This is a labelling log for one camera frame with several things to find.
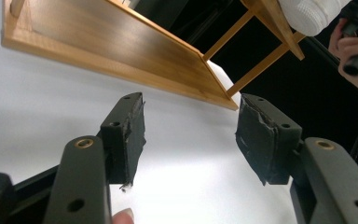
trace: wooden leg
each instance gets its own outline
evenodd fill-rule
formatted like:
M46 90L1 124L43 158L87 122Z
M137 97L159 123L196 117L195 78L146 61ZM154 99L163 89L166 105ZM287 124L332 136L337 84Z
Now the wooden leg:
M204 61L210 60L215 53L220 50L228 40L234 36L242 26L244 26L254 14L251 11L247 11L235 24L204 54L202 59Z
M298 43L305 36L301 33L295 33L294 39ZM273 63L280 59L284 53L289 50L289 47L286 44L280 44L275 50L273 50L269 56L267 56L263 61L256 65L252 70L250 70L245 76L238 80L230 89L227 91L228 96L233 96L237 91L240 91L243 87L249 84L253 79L258 77L262 72L269 68Z
M22 6L24 5L25 0L13 0L10 4L10 14L15 18L20 16Z

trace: hand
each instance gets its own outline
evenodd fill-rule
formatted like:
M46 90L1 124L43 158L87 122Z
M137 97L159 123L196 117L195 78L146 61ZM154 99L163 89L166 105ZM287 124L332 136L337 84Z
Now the hand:
M358 88L358 76L350 76L343 70L343 66L348 59L352 56L358 55L358 37L342 38L341 29L346 22L346 19L341 19L339 21L335 30L331 34L328 50L340 59L338 72Z
M112 216L112 224L133 224L133 212L130 208L124 209Z

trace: dark background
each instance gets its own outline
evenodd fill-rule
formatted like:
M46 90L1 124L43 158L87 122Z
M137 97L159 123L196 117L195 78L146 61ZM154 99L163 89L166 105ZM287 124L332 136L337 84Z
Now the dark background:
M203 53L246 12L240 0L147 0L135 10ZM241 92L280 108L303 128L303 139L327 138L351 151L358 135L358 89L337 72L337 59L326 50L336 24L300 42L303 61L287 52ZM280 44L251 19L211 61L236 82Z

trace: wooden shelf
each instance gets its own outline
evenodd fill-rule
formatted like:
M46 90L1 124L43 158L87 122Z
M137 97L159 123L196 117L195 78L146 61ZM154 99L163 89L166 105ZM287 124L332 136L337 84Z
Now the wooden shelf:
M202 54L133 10L105 0L4 0L2 44L238 109Z

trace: white bottle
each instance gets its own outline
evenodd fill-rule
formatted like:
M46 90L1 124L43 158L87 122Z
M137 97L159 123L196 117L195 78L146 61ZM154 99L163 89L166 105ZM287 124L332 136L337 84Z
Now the white bottle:
M351 0L279 0L289 25L303 35L319 34Z

